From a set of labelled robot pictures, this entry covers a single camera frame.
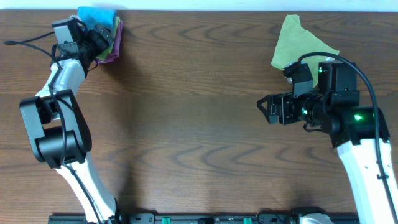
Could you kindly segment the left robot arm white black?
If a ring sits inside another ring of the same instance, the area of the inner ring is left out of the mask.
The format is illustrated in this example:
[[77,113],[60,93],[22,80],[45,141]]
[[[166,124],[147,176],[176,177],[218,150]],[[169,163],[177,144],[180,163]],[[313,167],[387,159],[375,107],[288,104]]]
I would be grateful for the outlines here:
[[76,101],[91,63],[113,38],[102,24],[88,29],[76,17],[52,27],[57,43],[48,54],[49,79],[19,105],[32,151],[68,182],[85,211],[83,223],[122,223],[118,203],[94,165],[90,130]]

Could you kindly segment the blue microfiber cloth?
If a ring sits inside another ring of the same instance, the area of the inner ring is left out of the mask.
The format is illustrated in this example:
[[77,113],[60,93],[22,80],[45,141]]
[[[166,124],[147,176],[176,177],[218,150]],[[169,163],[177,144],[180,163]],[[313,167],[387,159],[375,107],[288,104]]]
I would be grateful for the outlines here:
[[114,31],[118,26],[116,22],[116,10],[101,7],[79,7],[77,10],[78,17],[84,22],[88,29],[94,28],[97,23],[105,26],[105,28]]

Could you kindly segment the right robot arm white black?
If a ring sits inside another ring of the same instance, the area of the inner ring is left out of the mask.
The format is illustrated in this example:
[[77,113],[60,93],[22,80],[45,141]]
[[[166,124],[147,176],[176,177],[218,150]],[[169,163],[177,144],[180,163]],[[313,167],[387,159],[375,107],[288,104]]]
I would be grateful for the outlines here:
[[321,62],[317,88],[306,63],[292,63],[283,74],[292,91],[257,101],[268,123],[302,121],[307,132],[329,135],[348,174],[360,223],[397,223],[390,135],[383,113],[359,104],[353,65]]

